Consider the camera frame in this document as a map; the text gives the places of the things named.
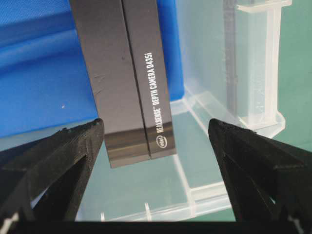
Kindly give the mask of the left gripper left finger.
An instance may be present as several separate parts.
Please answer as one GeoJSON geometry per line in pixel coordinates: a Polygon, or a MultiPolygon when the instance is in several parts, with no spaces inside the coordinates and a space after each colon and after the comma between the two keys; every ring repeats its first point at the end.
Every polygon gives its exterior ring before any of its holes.
{"type": "Polygon", "coordinates": [[[103,141],[97,118],[1,151],[1,220],[74,221],[103,141]]]}

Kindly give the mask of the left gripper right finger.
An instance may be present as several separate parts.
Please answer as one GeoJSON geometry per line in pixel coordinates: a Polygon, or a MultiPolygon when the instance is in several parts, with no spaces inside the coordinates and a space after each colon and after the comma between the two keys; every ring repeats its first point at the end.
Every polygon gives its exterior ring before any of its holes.
{"type": "Polygon", "coordinates": [[[310,151],[216,118],[208,134],[237,221],[311,221],[310,151]]]}

